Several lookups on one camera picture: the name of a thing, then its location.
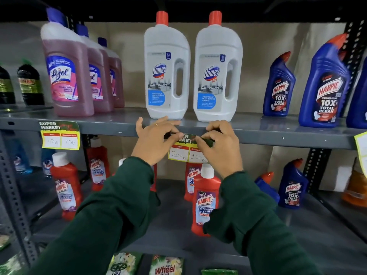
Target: person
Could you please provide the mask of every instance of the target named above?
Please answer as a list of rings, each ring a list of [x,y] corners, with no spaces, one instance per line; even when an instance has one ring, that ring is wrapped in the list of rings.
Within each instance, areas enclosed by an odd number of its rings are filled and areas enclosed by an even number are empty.
[[[105,181],[100,192],[80,205],[74,220],[50,243],[28,275],[105,275],[114,253],[147,231],[160,201],[150,191],[154,180],[151,166],[166,156],[183,137],[167,117],[143,128],[136,122],[138,141],[131,157]],[[274,213],[275,202],[260,191],[244,172],[239,140],[227,121],[213,121],[202,137],[215,141],[213,148],[196,137],[198,147],[223,181],[222,208],[210,214],[204,232],[250,259],[255,275],[321,274],[297,244],[287,226]],[[173,134],[164,141],[166,133]]]

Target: person's right hand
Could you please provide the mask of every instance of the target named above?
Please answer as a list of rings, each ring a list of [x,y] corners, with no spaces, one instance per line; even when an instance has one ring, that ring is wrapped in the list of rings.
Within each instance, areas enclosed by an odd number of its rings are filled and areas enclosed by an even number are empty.
[[[206,130],[209,132],[201,137],[213,139],[215,141],[213,148],[210,148],[199,136],[196,136],[195,140],[198,148],[220,176],[224,179],[237,171],[243,171],[240,141],[230,123],[213,121],[209,123]]]

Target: green label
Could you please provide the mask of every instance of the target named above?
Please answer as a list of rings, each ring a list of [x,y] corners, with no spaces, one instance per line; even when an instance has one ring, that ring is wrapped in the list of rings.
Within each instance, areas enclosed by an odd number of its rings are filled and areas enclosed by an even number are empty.
[[[42,85],[40,80],[19,78],[19,85],[22,93],[42,93]]]
[[[9,79],[0,79],[0,92],[1,93],[12,93],[13,85]]]

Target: blue spray bottle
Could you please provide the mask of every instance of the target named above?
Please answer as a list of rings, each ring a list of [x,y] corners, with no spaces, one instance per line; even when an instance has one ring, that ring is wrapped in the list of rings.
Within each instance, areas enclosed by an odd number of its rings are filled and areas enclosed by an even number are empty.
[[[295,159],[284,167],[278,190],[279,205],[284,208],[300,208],[300,202],[306,193],[308,179],[298,169],[302,161],[302,158]]]
[[[346,34],[333,37],[316,52],[311,62],[300,107],[301,126],[333,128],[337,126],[351,75],[340,61],[338,51]]]
[[[280,55],[270,66],[270,75],[262,107],[264,116],[288,115],[292,92],[296,83],[295,76],[286,66],[290,55],[290,51]]]
[[[346,126],[367,129],[367,58],[349,106]]]
[[[21,141],[16,138],[14,131],[4,130],[4,136],[8,143],[10,157],[14,161],[14,167],[18,174],[30,174],[33,170],[29,165],[28,157]]]
[[[259,186],[262,192],[268,194],[270,197],[274,199],[276,203],[278,203],[280,199],[279,194],[273,187],[269,185],[273,177],[274,177],[274,172],[272,171],[262,174],[255,180],[255,184]]]
[[[55,152],[56,151],[52,148],[42,148],[41,167],[42,167],[42,171],[43,171],[43,173],[46,177],[51,177],[50,169],[54,165],[52,155]]]

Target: pink liquid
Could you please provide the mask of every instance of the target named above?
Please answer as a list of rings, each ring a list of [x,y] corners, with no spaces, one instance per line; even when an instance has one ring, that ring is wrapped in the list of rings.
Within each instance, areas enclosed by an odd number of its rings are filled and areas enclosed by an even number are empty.
[[[113,97],[114,107],[115,108],[124,108],[125,107],[125,99],[124,99],[124,89],[122,86],[122,66],[121,60],[119,58],[108,58],[110,63],[110,68],[115,72],[116,81],[115,81],[115,93],[116,96]]]
[[[96,113],[108,113],[113,111],[113,98],[111,89],[110,66],[107,52],[101,49],[87,48],[88,61],[99,68],[101,72],[102,100],[93,100]]]
[[[91,116],[94,114],[92,88],[89,77],[88,55],[85,45],[69,40],[43,40],[45,56],[63,56],[75,65],[78,101],[54,100],[59,116]]]

